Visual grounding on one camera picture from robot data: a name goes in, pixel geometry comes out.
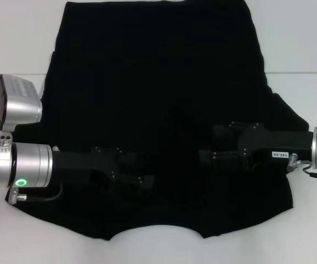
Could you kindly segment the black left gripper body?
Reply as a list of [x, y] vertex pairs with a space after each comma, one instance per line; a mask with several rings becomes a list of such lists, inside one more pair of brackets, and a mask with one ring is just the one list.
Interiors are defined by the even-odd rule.
[[90, 152], [53, 151], [51, 185], [112, 193], [123, 188], [118, 149], [93, 147]]

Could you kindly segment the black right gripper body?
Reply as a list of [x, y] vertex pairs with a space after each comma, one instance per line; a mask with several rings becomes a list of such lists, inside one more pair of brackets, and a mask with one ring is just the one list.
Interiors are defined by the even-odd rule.
[[271, 131], [253, 124], [238, 138], [238, 155], [245, 170], [266, 164], [286, 168], [292, 154], [298, 160], [311, 161], [312, 142], [313, 133], [309, 131]]

